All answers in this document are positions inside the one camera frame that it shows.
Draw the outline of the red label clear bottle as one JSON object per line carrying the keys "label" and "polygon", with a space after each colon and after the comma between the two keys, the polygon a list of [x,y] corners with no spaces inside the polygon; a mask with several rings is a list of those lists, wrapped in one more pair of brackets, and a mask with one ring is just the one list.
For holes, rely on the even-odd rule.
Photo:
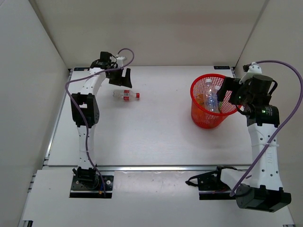
{"label": "red label clear bottle", "polygon": [[139,101],[140,99],[140,93],[133,92],[128,89],[122,89],[122,90],[114,90],[113,91],[113,97],[118,100],[122,100],[125,102],[129,101]]}

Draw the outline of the clear unlabelled plastic bottle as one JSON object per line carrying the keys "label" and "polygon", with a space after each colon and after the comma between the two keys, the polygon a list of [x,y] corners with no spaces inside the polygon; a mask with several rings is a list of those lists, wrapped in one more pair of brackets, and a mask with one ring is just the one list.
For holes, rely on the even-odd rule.
{"label": "clear unlabelled plastic bottle", "polygon": [[210,78],[207,78],[203,87],[205,109],[213,113],[218,113],[216,106],[217,102],[215,100],[215,95],[213,94],[213,91],[214,85],[212,84],[212,80]]}

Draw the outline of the blue label clear bottle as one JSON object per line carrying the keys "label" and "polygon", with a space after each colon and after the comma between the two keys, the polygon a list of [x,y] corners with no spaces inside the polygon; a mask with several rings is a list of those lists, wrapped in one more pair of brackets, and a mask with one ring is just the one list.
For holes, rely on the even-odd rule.
{"label": "blue label clear bottle", "polygon": [[218,95],[217,92],[220,90],[220,86],[219,85],[215,85],[214,86],[214,91],[213,94],[215,95],[215,100],[217,102],[216,106],[217,106],[217,112],[220,113],[221,111],[221,106],[222,106],[222,102],[218,100]]}

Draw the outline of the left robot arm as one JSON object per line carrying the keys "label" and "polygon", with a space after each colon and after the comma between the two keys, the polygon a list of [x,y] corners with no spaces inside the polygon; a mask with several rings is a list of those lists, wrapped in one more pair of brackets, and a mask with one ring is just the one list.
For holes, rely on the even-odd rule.
{"label": "left robot arm", "polygon": [[94,131],[100,117],[96,95],[105,79],[112,85],[131,88],[130,69],[126,69],[125,76],[123,71],[133,60],[134,54],[126,63],[126,57],[101,52],[100,57],[92,62],[88,76],[71,80],[65,85],[80,143],[78,167],[73,172],[77,181],[89,190],[103,190],[105,187],[104,179],[94,161]]}

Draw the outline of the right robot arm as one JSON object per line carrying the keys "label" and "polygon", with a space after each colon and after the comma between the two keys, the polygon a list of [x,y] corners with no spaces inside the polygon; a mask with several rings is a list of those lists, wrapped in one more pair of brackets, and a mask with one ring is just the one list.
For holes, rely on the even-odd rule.
{"label": "right robot arm", "polygon": [[270,104],[277,82],[263,75],[256,62],[243,69],[246,74],[241,79],[224,79],[217,95],[222,101],[230,91],[228,102],[246,117],[253,163],[245,173],[233,167],[219,168],[213,185],[218,189],[228,186],[241,209],[276,212],[292,200],[283,190],[278,169],[276,135],[280,118],[278,108]]}

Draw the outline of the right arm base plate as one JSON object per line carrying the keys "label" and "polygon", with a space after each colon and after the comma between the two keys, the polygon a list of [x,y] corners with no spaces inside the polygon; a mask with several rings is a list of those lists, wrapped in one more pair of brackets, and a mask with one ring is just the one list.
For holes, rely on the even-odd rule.
{"label": "right arm base plate", "polygon": [[200,201],[212,200],[235,200],[235,196],[230,196],[230,188],[221,182],[217,174],[205,173],[190,177],[185,183],[188,186],[198,188]]}

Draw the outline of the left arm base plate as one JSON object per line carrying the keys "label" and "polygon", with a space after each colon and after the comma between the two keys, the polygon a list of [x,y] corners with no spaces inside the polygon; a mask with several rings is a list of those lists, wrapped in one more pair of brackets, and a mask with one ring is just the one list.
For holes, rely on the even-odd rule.
{"label": "left arm base plate", "polygon": [[104,175],[105,189],[99,175],[93,184],[82,183],[76,175],[73,176],[70,198],[111,199],[114,186],[114,176]]}

